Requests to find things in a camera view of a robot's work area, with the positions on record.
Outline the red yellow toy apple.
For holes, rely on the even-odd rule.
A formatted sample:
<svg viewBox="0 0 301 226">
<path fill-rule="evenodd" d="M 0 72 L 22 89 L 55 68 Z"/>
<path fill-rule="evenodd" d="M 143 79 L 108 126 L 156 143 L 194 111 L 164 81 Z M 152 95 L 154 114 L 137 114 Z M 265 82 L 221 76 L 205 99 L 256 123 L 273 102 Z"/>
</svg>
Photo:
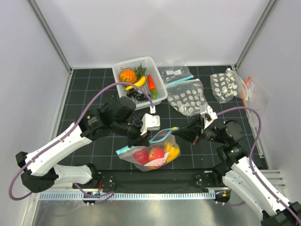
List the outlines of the red yellow toy apple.
<svg viewBox="0 0 301 226">
<path fill-rule="evenodd" d="M 155 159 L 163 158 L 165 155 L 165 150 L 159 147 L 155 147 L 150 150 L 148 160 L 152 161 Z"/>
</svg>

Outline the clear zip bag teal zipper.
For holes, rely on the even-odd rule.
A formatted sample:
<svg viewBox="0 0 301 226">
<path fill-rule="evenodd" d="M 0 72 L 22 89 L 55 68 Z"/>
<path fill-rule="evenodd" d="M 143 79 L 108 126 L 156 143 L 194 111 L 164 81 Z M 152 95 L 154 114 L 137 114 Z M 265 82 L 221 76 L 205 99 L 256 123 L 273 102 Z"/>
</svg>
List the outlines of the clear zip bag teal zipper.
<svg viewBox="0 0 301 226">
<path fill-rule="evenodd" d="M 164 165 L 166 165 L 166 159 L 168 154 L 165 153 L 163 158 L 159 158 L 159 159 L 155 159 L 152 161 L 149 161 L 147 164 L 145 165 L 141 165 L 139 164 L 133 157 L 133 154 L 139 150 L 146 150 L 148 153 L 150 152 L 151 149 L 155 148 L 155 147 L 159 147 L 164 149 L 165 142 L 170 142 L 170 143 L 177 143 L 175 140 L 175 136 L 172 134 L 173 132 L 173 128 L 169 128 L 169 129 L 163 129 L 161 131 L 159 131 L 150 141 L 150 146 L 146 147 L 146 146 L 133 146 L 133 147 L 128 147 L 125 146 L 119 150 L 116 151 L 118 157 L 121 160 L 125 160 L 127 162 L 130 162 L 132 164 L 134 164 L 140 171 L 150 171 L 148 169 L 148 167 L 158 167 L 161 168 Z"/>
</svg>

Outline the yellow toy bell pepper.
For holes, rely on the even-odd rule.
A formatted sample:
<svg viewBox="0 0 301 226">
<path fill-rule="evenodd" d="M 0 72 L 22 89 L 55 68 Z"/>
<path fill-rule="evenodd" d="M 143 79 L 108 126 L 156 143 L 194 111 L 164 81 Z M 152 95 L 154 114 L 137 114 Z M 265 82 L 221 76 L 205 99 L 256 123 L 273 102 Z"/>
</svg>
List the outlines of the yellow toy bell pepper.
<svg viewBox="0 0 301 226">
<path fill-rule="evenodd" d="M 166 163 L 173 161 L 180 155 L 181 151 L 177 143 L 165 142 L 164 145 L 165 153 L 168 154 Z"/>
</svg>

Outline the toy orange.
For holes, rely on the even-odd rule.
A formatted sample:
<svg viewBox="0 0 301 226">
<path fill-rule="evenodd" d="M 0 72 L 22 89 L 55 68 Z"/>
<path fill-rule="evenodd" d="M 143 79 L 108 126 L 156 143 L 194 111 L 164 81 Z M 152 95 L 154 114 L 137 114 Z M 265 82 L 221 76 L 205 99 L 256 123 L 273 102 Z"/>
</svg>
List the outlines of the toy orange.
<svg viewBox="0 0 301 226">
<path fill-rule="evenodd" d="M 158 167 L 153 167 L 153 166 L 151 166 L 151 167 L 148 167 L 148 169 L 149 169 L 149 170 L 156 170 L 156 169 L 158 169 Z"/>
</svg>

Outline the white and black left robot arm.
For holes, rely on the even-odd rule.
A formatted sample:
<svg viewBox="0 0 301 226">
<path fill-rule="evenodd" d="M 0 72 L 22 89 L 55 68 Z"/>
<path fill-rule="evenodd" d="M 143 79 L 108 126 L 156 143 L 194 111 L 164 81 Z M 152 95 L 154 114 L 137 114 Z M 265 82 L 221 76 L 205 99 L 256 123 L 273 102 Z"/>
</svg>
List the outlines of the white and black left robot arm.
<svg viewBox="0 0 301 226">
<path fill-rule="evenodd" d="M 149 146 L 147 132 L 156 118 L 147 113 L 141 119 L 134 118 L 132 115 L 135 109 L 132 100 L 117 98 L 101 108 L 87 110 L 82 118 L 42 148 L 32 153 L 18 153 L 16 160 L 22 169 L 23 185 L 33 193 L 61 184 L 78 184 L 82 188 L 97 187 L 101 177 L 93 164 L 63 166 L 59 162 L 110 133 L 127 137 L 129 146 Z"/>
</svg>

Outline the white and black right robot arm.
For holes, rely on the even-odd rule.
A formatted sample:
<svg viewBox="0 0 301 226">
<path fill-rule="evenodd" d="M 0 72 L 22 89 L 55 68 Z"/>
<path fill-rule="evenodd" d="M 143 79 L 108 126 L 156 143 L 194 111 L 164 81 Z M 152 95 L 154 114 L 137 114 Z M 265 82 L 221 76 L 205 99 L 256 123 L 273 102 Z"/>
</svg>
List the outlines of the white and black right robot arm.
<svg viewBox="0 0 301 226">
<path fill-rule="evenodd" d="M 212 169 L 212 182 L 233 190 L 257 214 L 263 226 L 299 226 L 301 205 L 283 196 L 260 172 L 249 151 L 243 147 L 243 134 L 236 121 L 221 128 L 203 127 L 195 119 L 184 128 L 172 132 L 193 145 L 200 140 L 221 144 L 217 149 L 221 163 Z"/>
</svg>

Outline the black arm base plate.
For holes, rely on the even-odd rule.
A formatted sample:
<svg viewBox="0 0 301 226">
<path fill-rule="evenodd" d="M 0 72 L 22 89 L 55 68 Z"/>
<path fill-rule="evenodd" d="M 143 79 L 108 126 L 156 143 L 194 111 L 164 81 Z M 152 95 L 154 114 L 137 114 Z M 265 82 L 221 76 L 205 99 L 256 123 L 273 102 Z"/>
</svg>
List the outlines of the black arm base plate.
<svg viewBox="0 0 301 226">
<path fill-rule="evenodd" d="M 192 193 L 206 189 L 228 189 L 214 169 L 100 170 L 94 185 L 80 185 L 82 189 L 98 188 L 116 193 Z"/>
</svg>

